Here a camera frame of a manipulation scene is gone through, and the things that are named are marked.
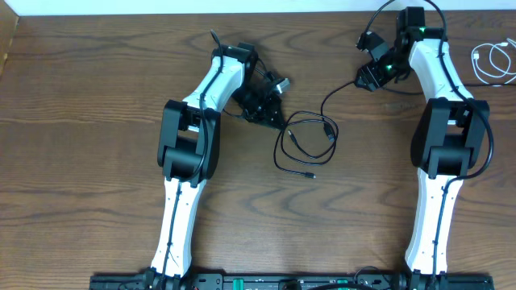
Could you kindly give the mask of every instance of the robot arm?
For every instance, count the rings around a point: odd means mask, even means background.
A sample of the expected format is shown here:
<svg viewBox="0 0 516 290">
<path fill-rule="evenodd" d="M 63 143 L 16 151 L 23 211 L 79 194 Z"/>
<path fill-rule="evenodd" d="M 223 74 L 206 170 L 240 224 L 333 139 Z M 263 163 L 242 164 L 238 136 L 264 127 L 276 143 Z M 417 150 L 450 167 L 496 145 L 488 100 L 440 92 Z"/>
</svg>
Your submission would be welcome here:
<svg viewBox="0 0 516 290">
<path fill-rule="evenodd" d="M 434 261 L 435 274 L 446 276 L 447 237 L 453 206 L 463 181 L 451 183 L 446 195 L 443 188 L 449 180 L 467 175 L 468 169 L 475 164 L 485 132 L 479 114 L 489 115 L 487 102 L 473 100 L 480 112 L 472 110 L 450 86 L 439 59 L 442 36 L 443 29 L 425 26 L 422 7 L 407 7 L 397 18 L 393 48 L 388 48 L 373 32 L 364 33 L 357 44 L 372 57 L 358 70 L 357 87 L 373 91 L 394 78 L 407 78 L 413 69 L 427 100 L 410 147 L 419 182 L 414 231 L 405 255 L 410 269 L 410 289 L 424 288 L 430 275 L 434 274 Z M 458 91 L 472 99 L 453 66 L 447 42 L 443 43 L 442 52 L 444 64 Z M 451 134 L 448 133 L 449 126 L 463 130 L 460 134 Z M 439 236 L 435 241 L 442 204 Z"/>
<path fill-rule="evenodd" d="M 204 107 L 207 108 L 207 110 L 213 110 L 214 114 L 215 112 L 218 113 L 218 116 L 215 119 L 217 123 L 215 124 L 215 126 L 217 128 L 218 123 L 220 122 L 220 112 L 223 110 L 230 96 L 243 84 L 245 75 L 244 65 L 245 63 L 240 62 L 236 58 L 224 56 L 222 72 L 216 77 L 213 84 L 206 92 Z M 219 69 L 219 66 L 220 56 L 216 56 L 212 59 L 211 69 L 206 74 L 206 77 L 202 80 L 201 84 L 195 89 L 195 91 L 192 94 L 186 97 L 183 100 L 183 103 L 179 104 L 179 106 L 187 106 L 186 110 L 198 110 L 200 94 L 205 89 L 205 87 L 210 83 L 210 81 L 214 78 L 217 70 Z M 170 111 L 166 113 L 173 114 L 173 111 L 172 109 L 170 109 Z M 202 130 L 199 130 L 200 126 L 200 122 L 199 124 L 197 124 L 196 122 L 192 122 L 191 124 L 188 124 L 188 131 L 201 132 L 200 134 L 202 134 Z M 162 136 L 169 133 L 163 132 L 163 130 L 167 129 L 167 126 L 162 126 Z M 184 141 L 190 141 L 191 143 L 193 143 L 193 140 L 185 139 Z M 211 155 L 214 154 L 215 150 L 218 150 L 218 146 L 216 147 L 216 149 L 214 147 L 210 148 L 213 148 L 210 150 Z M 211 164 L 211 167 L 216 166 L 216 160 L 211 161 L 211 163 L 213 162 L 215 162 L 215 165 Z M 156 250 L 156 254 L 154 255 L 154 259 L 151 263 L 151 267 L 156 269 L 157 273 L 163 272 L 164 260 L 166 255 L 169 255 L 169 258 L 167 259 L 165 272 L 167 276 L 178 275 L 182 277 L 188 271 L 192 260 L 192 255 L 190 252 L 190 241 L 194 229 L 195 213 L 197 212 L 199 198 L 205 185 L 206 179 L 200 180 L 200 182 L 198 182 L 197 184 L 193 184 L 190 181 L 181 182 L 180 177 L 173 177 L 172 173 L 170 176 L 165 177 L 165 207 L 163 224 L 161 226 L 161 234 L 160 241 L 158 243 L 158 248 Z M 176 197 L 178 191 L 180 193 L 178 196 L 178 203 L 176 206 Z M 171 226 L 174 208 L 176 208 L 176 213 L 174 217 L 174 225 Z M 169 251 L 167 251 L 169 235 L 171 234 L 170 231 L 172 231 L 172 244 L 170 245 Z"/>
<path fill-rule="evenodd" d="M 158 164 L 165 177 L 165 207 L 160 241 L 151 264 L 151 269 L 160 275 L 180 279 L 191 264 L 195 215 L 206 181 L 217 166 L 220 114 L 229 98 L 239 103 L 242 117 L 249 122 L 277 128 L 284 126 L 280 95 L 289 89 L 289 80 L 265 72 L 260 85 L 253 85 L 251 76 L 258 60 L 254 47 L 240 43 L 238 47 L 223 45 L 221 49 L 214 50 L 211 69 L 195 91 L 183 102 L 168 101 L 164 108 Z M 207 135 L 202 128 L 199 108 L 202 93 L 205 93 L 202 107 Z M 198 139 L 183 137 L 180 131 L 197 132 Z M 205 139 L 208 139 L 206 152 Z M 195 173 L 203 153 L 206 159 L 202 170 L 183 181 Z"/>
</svg>

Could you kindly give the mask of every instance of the plug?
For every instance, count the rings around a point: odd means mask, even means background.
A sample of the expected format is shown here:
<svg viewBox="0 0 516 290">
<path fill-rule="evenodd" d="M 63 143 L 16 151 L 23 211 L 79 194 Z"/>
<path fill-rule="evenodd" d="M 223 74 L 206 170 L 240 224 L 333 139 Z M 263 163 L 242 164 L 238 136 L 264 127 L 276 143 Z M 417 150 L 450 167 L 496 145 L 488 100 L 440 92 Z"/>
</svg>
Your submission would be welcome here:
<svg viewBox="0 0 516 290">
<path fill-rule="evenodd" d="M 333 131 L 331 130 L 331 126 L 324 123 L 324 133 L 326 133 L 326 136 L 328 137 L 328 140 L 330 140 L 330 142 L 334 142 L 335 141 L 335 136 L 333 135 Z"/>
<path fill-rule="evenodd" d="M 315 179 L 315 174 L 312 173 L 312 172 L 305 172 L 305 174 L 303 174 L 304 177 L 306 178 L 311 178 L 311 179 Z"/>
<path fill-rule="evenodd" d="M 296 136 L 294 136 L 294 135 L 293 135 L 293 133 L 292 133 L 292 131 L 291 131 L 291 130 L 289 130 L 289 136 L 290 136 L 290 139 L 292 140 L 292 142 L 293 142 L 294 144 L 297 144 L 297 143 L 298 143 L 298 141 L 296 140 Z"/>
</svg>

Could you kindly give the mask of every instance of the white cord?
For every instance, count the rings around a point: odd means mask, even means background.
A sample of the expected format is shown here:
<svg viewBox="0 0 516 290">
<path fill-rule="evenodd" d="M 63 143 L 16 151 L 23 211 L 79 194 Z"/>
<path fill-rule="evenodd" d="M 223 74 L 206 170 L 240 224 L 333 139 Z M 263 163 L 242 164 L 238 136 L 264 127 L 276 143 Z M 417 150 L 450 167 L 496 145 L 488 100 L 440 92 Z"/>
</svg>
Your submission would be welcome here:
<svg viewBox="0 0 516 290">
<path fill-rule="evenodd" d="M 475 75 L 476 77 L 483 83 L 487 84 L 487 85 L 490 85 L 489 82 L 485 81 L 484 79 L 482 79 L 479 74 L 478 74 L 478 71 L 480 71 L 481 73 L 483 73 L 484 75 L 486 75 L 487 77 L 492 77 L 492 78 L 502 78 L 502 77 L 505 77 L 507 75 L 509 76 L 516 76 L 516 72 L 509 72 L 510 70 L 510 66 L 511 66 L 511 59 L 510 59 L 510 56 L 504 52 L 500 47 L 506 47 L 508 46 L 509 44 L 511 44 L 514 48 L 516 48 L 516 41 L 508 38 L 507 39 L 507 42 L 502 42 L 502 43 L 496 43 L 496 44 L 492 44 L 492 43 L 483 43 L 483 44 L 480 44 L 478 46 L 476 46 L 472 51 L 471 51 L 471 63 L 472 63 L 472 66 L 473 66 L 473 71 L 475 72 Z M 501 72 L 502 74 L 501 75 L 493 75 L 491 73 L 488 73 L 486 71 L 484 71 L 480 65 L 478 64 L 478 60 L 480 59 L 480 54 L 479 52 L 477 51 L 478 48 L 481 48 L 481 47 L 484 47 L 484 46 L 490 46 L 491 49 L 489 50 L 489 62 L 491 63 L 491 65 L 499 72 Z M 501 52 L 504 56 L 506 56 L 507 60 L 509 61 L 509 63 L 507 64 L 507 68 L 505 70 L 499 68 L 498 66 L 496 66 L 493 62 L 493 51 L 497 49 L 499 52 Z M 506 81 L 505 83 L 506 84 L 509 84 L 511 81 L 515 80 L 516 77 L 513 77 L 511 78 L 510 80 Z"/>
</svg>

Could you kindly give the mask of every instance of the wood grain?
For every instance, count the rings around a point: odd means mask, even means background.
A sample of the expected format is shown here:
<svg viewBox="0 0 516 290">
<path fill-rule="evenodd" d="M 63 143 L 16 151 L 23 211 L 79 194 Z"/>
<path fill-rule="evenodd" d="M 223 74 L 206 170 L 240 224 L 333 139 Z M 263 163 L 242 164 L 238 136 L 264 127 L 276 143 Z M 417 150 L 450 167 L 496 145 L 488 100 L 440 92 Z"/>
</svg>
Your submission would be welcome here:
<svg viewBox="0 0 516 290">
<path fill-rule="evenodd" d="M 149 265 L 164 206 L 156 165 L 163 106 L 205 76 L 210 28 L 224 43 L 255 44 L 270 68 L 292 80 L 284 101 L 290 114 L 317 110 L 368 61 L 355 42 L 370 14 L 22 18 L 0 82 L 0 288 L 84 289 L 95 272 Z M 464 82 L 476 82 L 471 49 L 510 36 L 515 15 L 447 13 Z M 388 40 L 394 17 L 382 14 L 374 24 Z M 427 21 L 440 25 L 435 14 Z M 420 87 L 412 76 L 396 89 Z M 497 289 L 512 289 L 514 90 L 471 91 L 491 107 L 496 155 L 461 189 L 449 271 L 488 272 Z M 274 167 L 276 131 L 224 116 L 218 168 L 198 209 L 193 264 L 268 273 L 399 268 L 418 195 L 410 140 L 424 106 L 423 97 L 351 87 L 335 95 L 326 112 L 341 136 L 334 159 L 310 168 L 317 180 Z M 326 145 L 320 127 L 295 129 L 301 143 L 321 137 L 309 149 Z"/>
</svg>

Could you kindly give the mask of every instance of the black cable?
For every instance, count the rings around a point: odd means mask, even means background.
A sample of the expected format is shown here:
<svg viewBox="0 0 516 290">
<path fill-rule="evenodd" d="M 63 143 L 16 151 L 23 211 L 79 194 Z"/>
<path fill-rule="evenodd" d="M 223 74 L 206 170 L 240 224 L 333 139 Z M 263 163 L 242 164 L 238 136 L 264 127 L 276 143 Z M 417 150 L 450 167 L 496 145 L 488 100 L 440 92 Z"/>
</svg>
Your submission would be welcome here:
<svg viewBox="0 0 516 290">
<path fill-rule="evenodd" d="M 377 290 L 377 289 L 369 287 L 369 286 L 354 284 L 354 283 L 326 284 L 323 286 L 309 288 L 309 290 L 329 290 L 329 289 L 338 289 L 338 288 L 349 288 L 349 289 L 357 289 L 357 290 Z"/>
<path fill-rule="evenodd" d="M 273 158 L 274 158 L 274 164 L 276 165 L 276 167 L 278 169 L 280 169 L 280 170 L 282 170 L 284 172 L 288 172 L 288 173 L 291 173 L 291 174 L 302 175 L 302 176 L 308 177 L 308 178 L 315 178 L 316 177 L 316 175 L 314 173 L 312 173 L 312 172 L 299 172 L 299 171 L 296 171 L 296 170 L 291 170 L 291 169 L 283 168 L 282 166 L 280 166 L 278 164 L 277 158 L 276 158 L 276 155 L 277 155 L 276 152 L 277 152 L 277 144 L 280 142 L 280 139 L 281 139 L 281 151 L 283 152 L 283 154 L 285 154 L 285 156 L 287 156 L 291 160 L 294 160 L 294 161 L 296 161 L 296 162 L 298 162 L 300 164 L 303 164 L 303 165 L 310 165 L 310 166 L 321 166 L 321 165 L 324 165 L 324 164 L 327 164 L 328 162 L 330 162 L 331 158 L 335 154 L 335 149 L 337 147 L 337 138 L 339 137 L 339 126 L 337 125 L 337 123 L 333 119 L 331 119 L 331 118 L 329 118 L 329 117 L 324 115 L 324 113 L 323 113 L 324 104 L 326 103 L 328 98 L 331 97 L 334 93 L 337 93 L 338 91 L 340 91 L 341 89 L 347 87 L 348 85 L 350 85 L 352 83 L 353 83 L 353 81 L 349 81 L 348 83 L 346 83 L 344 85 L 341 85 L 340 87 L 338 87 L 337 89 L 334 89 L 328 95 L 326 95 L 324 97 L 324 100 L 321 103 L 321 114 L 316 114 L 316 113 L 313 113 L 313 112 L 300 110 L 300 111 L 296 111 L 296 112 L 294 112 L 293 114 L 290 115 L 290 117 L 288 118 L 288 120 L 286 122 L 285 127 L 278 134 L 278 136 L 276 138 L 276 143 L 274 144 Z M 317 117 L 317 118 L 307 118 L 307 119 L 302 119 L 302 120 L 291 122 L 293 117 L 295 117 L 297 115 L 300 115 L 300 114 L 314 116 L 314 117 Z M 321 154 L 311 155 L 310 153 L 306 152 L 299 145 L 299 143 L 296 140 L 296 137 L 293 134 L 293 132 L 291 130 L 288 130 L 289 126 L 295 126 L 295 125 L 298 125 L 298 124 L 308 123 L 308 122 L 322 123 L 324 125 L 323 128 L 324 128 L 325 132 L 327 133 L 328 137 L 331 136 L 331 138 L 330 138 L 330 141 L 331 141 L 330 146 Z M 301 160 L 301 159 L 298 159 L 298 158 L 295 158 L 295 157 L 291 156 L 289 153 L 287 153 L 287 151 L 285 150 L 285 148 L 283 146 L 283 144 L 284 144 L 284 137 L 285 137 L 285 132 L 286 131 L 289 133 L 289 137 L 292 140 L 293 144 L 296 146 L 296 148 L 304 156 L 308 157 L 309 159 L 317 160 L 317 159 L 320 159 L 320 158 L 326 156 L 328 153 L 330 155 L 324 161 L 320 161 L 320 162 L 308 162 L 308 161 L 304 161 L 304 160 Z"/>
<path fill-rule="evenodd" d="M 360 272 L 362 272 L 362 271 L 363 271 L 363 270 L 365 270 L 365 269 L 368 269 L 368 268 L 369 268 L 369 269 L 373 269 L 373 270 L 375 270 L 375 271 L 378 271 L 378 272 L 380 273 L 380 275 L 384 278 L 385 282 L 387 282 L 387 284 L 389 284 L 389 285 L 390 285 L 390 280 L 389 280 L 389 279 L 387 279 L 387 277 L 385 277 L 385 275 L 381 272 L 381 270 L 380 270 L 380 269 L 378 269 L 377 267 L 374 267 L 374 266 L 365 266 L 365 267 L 362 267 L 359 271 L 357 271 L 357 272 L 355 273 L 355 275 L 353 276 L 353 283 L 358 284 L 358 276 L 359 276 L 359 273 L 360 273 Z"/>
<path fill-rule="evenodd" d="M 265 72 L 262 72 L 259 68 L 255 67 L 255 71 L 259 73 L 262 77 L 265 77 Z"/>
<path fill-rule="evenodd" d="M 206 87 L 202 91 L 200 98 L 199 98 L 199 111 L 201 113 L 202 131 L 204 133 L 204 147 L 202 149 L 202 157 L 201 157 L 201 160 L 199 160 L 199 165 L 195 168 L 192 175 L 188 178 L 180 179 L 180 182 L 186 182 L 186 181 L 192 180 L 202 170 L 202 166 L 204 165 L 204 161 L 206 160 L 206 154 L 208 153 L 208 128 L 206 125 L 206 117 L 204 116 L 204 98 L 206 96 L 206 93 L 208 92 L 208 89 L 210 89 L 211 85 L 215 82 L 218 75 L 223 71 L 223 67 L 224 67 L 223 47 L 220 44 L 220 40 L 218 40 L 218 36 L 215 33 L 215 31 L 213 29 L 211 29 L 210 33 L 218 45 L 218 51 L 220 52 L 220 66 L 218 67 L 217 72 L 211 78 L 208 85 L 206 85 Z"/>
<path fill-rule="evenodd" d="M 321 115 L 324 115 L 323 107 L 324 107 L 324 104 L 326 103 L 326 101 L 328 100 L 328 98 L 330 98 L 334 93 L 339 92 L 341 89 L 344 89 L 345 87 L 347 87 L 347 86 L 349 86 L 349 85 L 351 85 L 353 83 L 354 83 L 354 81 L 349 81 L 349 82 L 345 83 L 344 85 L 341 85 L 337 89 L 332 90 L 328 95 L 326 95 L 324 97 L 324 100 L 322 100 L 322 102 L 321 102 Z"/>
<path fill-rule="evenodd" d="M 386 8 L 390 3 L 394 2 L 395 0 L 389 0 L 387 1 L 386 4 L 384 4 L 382 7 L 380 7 L 380 9 L 377 10 L 377 12 L 375 12 L 375 14 L 371 17 L 371 20 L 369 20 L 369 23 L 368 23 L 368 26 L 365 27 L 365 30 L 364 30 L 364 33 L 368 33 L 369 31 L 369 28 L 371 27 L 371 24 L 372 22 L 374 21 L 374 19 L 380 14 L 380 12 L 382 10 L 384 10 L 384 8 Z"/>
<path fill-rule="evenodd" d="M 226 111 L 226 109 L 223 109 L 223 112 L 224 112 L 224 113 L 226 113 L 226 114 L 227 114 L 228 116 L 230 116 L 230 117 L 234 117 L 234 118 L 243 118 L 243 116 L 242 116 L 242 115 L 232 114 L 232 113 L 230 113 L 230 112 Z"/>
<path fill-rule="evenodd" d="M 176 191 L 176 203 L 174 204 L 174 209 L 172 211 L 172 218 L 170 221 L 170 231 L 169 231 L 169 241 L 167 242 L 167 251 L 164 253 L 164 262 L 163 262 L 163 271 L 161 272 L 160 277 L 160 285 L 161 290 L 164 290 L 164 276 L 167 269 L 167 262 L 169 261 L 169 255 L 170 253 L 170 246 L 172 246 L 172 232 L 174 228 L 174 221 L 176 219 L 176 211 L 177 211 L 177 204 L 179 203 L 179 196 L 181 195 L 181 182 L 177 182 L 177 191 Z"/>
<path fill-rule="evenodd" d="M 268 72 L 267 66 L 265 65 L 264 61 L 261 58 L 258 58 L 258 62 L 261 63 L 262 68 L 264 68 L 265 72 Z"/>
<path fill-rule="evenodd" d="M 422 95 L 422 92 L 403 92 L 403 91 L 398 91 L 396 89 L 388 89 L 388 88 L 385 88 L 385 87 L 380 87 L 380 89 L 383 89 L 384 91 L 387 91 L 387 92 L 391 92 L 391 93 L 399 93 L 399 94 L 402 94 L 402 95 L 406 95 L 406 96 L 418 96 L 418 95 Z"/>
</svg>

